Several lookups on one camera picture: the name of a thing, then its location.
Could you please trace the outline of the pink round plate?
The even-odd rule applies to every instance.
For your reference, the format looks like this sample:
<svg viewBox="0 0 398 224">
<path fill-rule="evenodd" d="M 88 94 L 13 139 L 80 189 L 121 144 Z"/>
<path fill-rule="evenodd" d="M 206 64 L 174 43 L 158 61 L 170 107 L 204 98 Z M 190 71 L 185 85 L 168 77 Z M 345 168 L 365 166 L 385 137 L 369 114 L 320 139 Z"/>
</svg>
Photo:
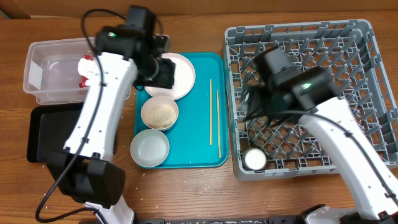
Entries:
<svg viewBox="0 0 398 224">
<path fill-rule="evenodd" d="M 190 92 L 195 84 L 196 73 L 193 64 L 181 54 L 165 53 L 162 58 L 171 59 L 175 63 L 174 85 L 171 89 L 146 86 L 144 89 L 150 96 L 163 95 L 178 100 Z"/>
</svg>

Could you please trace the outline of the pink bowl with rice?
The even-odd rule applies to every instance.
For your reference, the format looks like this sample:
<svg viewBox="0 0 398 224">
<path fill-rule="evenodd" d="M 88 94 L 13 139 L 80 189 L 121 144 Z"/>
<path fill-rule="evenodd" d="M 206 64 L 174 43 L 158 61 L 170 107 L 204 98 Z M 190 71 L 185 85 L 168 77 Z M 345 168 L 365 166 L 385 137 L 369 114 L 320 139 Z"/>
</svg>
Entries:
<svg viewBox="0 0 398 224">
<path fill-rule="evenodd" d="M 141 108 L 141 120 L 151 128 L 159 131 L 170 129 L 178 119 L 178 106 L 167 96 L 154 96 L 148 99 Z"/>
</svg>

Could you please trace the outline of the white cup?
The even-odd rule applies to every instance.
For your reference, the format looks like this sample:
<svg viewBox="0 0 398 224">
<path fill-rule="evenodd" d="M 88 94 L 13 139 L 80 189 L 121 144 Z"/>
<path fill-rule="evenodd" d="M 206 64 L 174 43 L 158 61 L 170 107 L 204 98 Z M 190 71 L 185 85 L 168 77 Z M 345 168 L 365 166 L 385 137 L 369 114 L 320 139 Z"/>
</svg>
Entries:
<svg viewBox="0 0 398 224">
<path fill-rule="evenodd" d="M 258 148 L 250 148 L 243 153 L 243 164 L 249 170 L 263 170 L 266 167 L 267 157 Z"/>
</svg>

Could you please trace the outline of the grey-white bowl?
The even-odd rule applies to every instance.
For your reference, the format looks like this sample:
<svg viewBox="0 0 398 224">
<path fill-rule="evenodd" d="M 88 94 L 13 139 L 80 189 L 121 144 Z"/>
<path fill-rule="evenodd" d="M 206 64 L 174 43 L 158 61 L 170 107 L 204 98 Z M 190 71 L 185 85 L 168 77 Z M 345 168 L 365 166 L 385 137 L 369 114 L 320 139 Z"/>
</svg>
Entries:
<svg viewBox="0 0 398 224">
<path fill-rule="evenodd" d="M 145 168 L 160 165 L 170 151 L 166 135 L 155 129 L 146 129 L 136 134 L 131 142 L 130 153 L 133 161 Z"/>
</svg>

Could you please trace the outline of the red foil wrapper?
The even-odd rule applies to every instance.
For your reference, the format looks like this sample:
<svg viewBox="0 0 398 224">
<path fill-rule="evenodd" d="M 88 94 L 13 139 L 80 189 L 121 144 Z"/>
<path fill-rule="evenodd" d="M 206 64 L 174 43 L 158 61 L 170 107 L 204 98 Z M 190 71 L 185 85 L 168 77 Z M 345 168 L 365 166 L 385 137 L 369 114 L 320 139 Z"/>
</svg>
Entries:
<svg viewBox="0 0 398 224">
<path fill-rule="evenodd" d="M 92 56 L 90 56 L 90 55 L 84 55 L 83 58 L 84 58 L 85 60 L 90 60 L 90 61 L 93 61 L 93 60 L 94 60 L 94 58 L 93 58 Z M 86 87 L 86 81 L 87 81 L 87 80 L 88 80 L 88 79 L 87 79 L 85 76 L 82 76 L 81 82 L 79 83 L 79 87 L 80 87 L 80 88 Z"/>
</svg>

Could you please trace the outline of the white napkin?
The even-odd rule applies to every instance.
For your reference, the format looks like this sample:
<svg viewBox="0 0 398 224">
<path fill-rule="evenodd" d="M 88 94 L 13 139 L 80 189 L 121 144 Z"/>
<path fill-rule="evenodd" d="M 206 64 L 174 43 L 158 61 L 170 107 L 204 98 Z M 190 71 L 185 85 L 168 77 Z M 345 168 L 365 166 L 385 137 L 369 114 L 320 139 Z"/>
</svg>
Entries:
<svg viewBox="0 0 398 224">
<path fill-rule="evenodd" d="M 81 58 L 80 61 L 78 62 L 78 73 L 79 75 L 85 76 L 88 80 L 90 79 L 90 68 L 93 65 L 94 61 L 90 60 L 85 60 L 84 58 Z"/>
</svg>

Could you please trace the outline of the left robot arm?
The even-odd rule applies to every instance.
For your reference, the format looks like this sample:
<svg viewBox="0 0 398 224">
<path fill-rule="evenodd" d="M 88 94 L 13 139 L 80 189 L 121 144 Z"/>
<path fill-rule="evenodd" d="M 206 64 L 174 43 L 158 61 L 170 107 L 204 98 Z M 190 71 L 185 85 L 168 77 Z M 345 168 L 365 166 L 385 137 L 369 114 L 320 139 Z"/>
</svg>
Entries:
<svg viewBox="0 0 398 224">
<path fill-rule="evenodd" d="M 89 90 L 76 125 L 46 165 L 53 189 L 82 204 L 101 223 L 137 223 L 123 190 L 125 171 L 114 165 L 114 139 L 127 91 L 131 87 L 174 85 L 175 64 L 163 54 L 169 37 L 156 34 L 158 17 L 143 6 L 131 6 L 118 26 L 104 26 L 88 42 L 91 60 L 81 59 L 78 72 Z"/>
</svg>

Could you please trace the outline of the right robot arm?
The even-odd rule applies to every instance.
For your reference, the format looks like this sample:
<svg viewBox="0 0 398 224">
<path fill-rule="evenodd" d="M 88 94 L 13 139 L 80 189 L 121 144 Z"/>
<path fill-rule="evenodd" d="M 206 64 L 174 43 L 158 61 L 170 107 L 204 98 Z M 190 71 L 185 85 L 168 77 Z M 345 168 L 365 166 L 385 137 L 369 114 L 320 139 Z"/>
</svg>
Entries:
<svg viewBox="0 0 398 224">
<path fill-rule="evenodd" d="M 278 47 L 253 61 L 264 85 L 244 84 L 240 107 L 246 120 L 265 116 L 301 124 L 325 148 L 356 204 L 341 209 L 316 205 L 295 222 L 397 223 L 397 178 L 358 126 L 328 70 L 316 66 L 301 72 Z"/>
</svg>

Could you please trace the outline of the grey dishwasher rack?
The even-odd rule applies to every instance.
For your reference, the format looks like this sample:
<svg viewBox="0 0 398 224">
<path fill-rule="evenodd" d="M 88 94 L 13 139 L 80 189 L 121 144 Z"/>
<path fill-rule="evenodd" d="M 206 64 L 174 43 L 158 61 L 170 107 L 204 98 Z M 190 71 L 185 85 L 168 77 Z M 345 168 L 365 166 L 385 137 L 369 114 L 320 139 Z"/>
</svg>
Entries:
<svg viewBox="0 0 398 224">
<path fill-rule="evenodd" d="M 253 58 L 273 46 L 284 50 L 301 71 L 327 68 L 383 163 L 397 167 L 397 105 L 367 20 L 237 26 L 226 29 L 223 49 L 236 178 L 286 179 L 336 172 L 320 143 L 302 126 L 267 126 L 265 118 L 240 121 L 244 84 L 261 83 Z M 250 148 L 265 153 L 263 170 L 249 170 L 243 164 L 243 153 Z"/>
</svg>

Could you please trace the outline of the clear plastic waste bin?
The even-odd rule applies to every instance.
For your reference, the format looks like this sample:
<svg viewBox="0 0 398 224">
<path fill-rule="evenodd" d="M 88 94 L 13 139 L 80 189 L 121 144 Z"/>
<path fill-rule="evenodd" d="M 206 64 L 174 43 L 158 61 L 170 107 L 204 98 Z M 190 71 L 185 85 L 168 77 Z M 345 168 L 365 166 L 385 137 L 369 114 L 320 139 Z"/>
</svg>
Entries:
<svg viewBox="0 0 398 224">
<path fill-rule="evenodd" d="M 24 68 L 23 90 L 40 105 L 79 103 L 87 87 L 80 87 L 78 62 L 91 50 L 86 39 L 34 42 L 29 46 Z"/>
</svg>

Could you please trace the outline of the black waste tray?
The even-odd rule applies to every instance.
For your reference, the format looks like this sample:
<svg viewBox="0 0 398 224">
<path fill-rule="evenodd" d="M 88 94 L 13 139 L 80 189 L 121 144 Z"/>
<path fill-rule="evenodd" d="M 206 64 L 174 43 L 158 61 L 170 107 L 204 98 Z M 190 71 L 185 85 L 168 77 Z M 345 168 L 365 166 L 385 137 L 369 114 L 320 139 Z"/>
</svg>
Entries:
<svg viewBox="0 0 398 224">
<path fill-rule="evenodd" d="M 45 105 L 34 108 L 30 115 L 26 158 L 29 162 L 45 162 L 50 152 L 62 150 L 70 137 L 83 103 Z"/>
</svg>

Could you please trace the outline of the teal serving tray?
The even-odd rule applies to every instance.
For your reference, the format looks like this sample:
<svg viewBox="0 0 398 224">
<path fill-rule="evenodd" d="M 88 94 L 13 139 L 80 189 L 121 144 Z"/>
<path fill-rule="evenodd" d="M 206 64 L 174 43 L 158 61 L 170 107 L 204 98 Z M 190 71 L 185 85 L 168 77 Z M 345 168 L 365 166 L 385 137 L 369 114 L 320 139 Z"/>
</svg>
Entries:
<svg viewBox="0 0 398 224">
<path fill-rule="evenodd" d="M 214 53 L 185 53 L 193 64 L 193 89 L 177 100 L 177 123 L 165 132 L 170 144 L 166 160 L 158 169 L 219 167 L 229 155 L 228 113 L 222 59 Z M 210 79 L 213 90 L 213 145 L 210 146 Z M 216 90 L 220 94 L 221 159 L 218 157 Z"/>
</svg>

